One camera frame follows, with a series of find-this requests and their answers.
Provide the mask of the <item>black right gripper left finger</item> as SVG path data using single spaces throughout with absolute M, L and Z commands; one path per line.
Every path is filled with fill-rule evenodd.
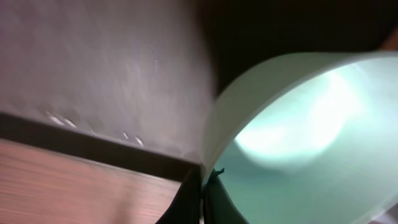
M 200 223 L 201 177 L 198 170 L 185 176 L 172 203 L 156 224 Z

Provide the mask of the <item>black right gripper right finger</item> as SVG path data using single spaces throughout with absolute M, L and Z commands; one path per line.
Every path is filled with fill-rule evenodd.
M 213 169 L 204 186 L 204 222 L 207 224 L 248 224 L 231 201 L 220 180 L 220 175 L 223 173 L 224 168 Z

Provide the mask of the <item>mint green bowl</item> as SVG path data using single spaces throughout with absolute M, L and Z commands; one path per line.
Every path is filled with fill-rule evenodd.
M 248 223 L 369 223 L 397 204 L 397 52 L 252 67 L 217 99 L 201 160 Z

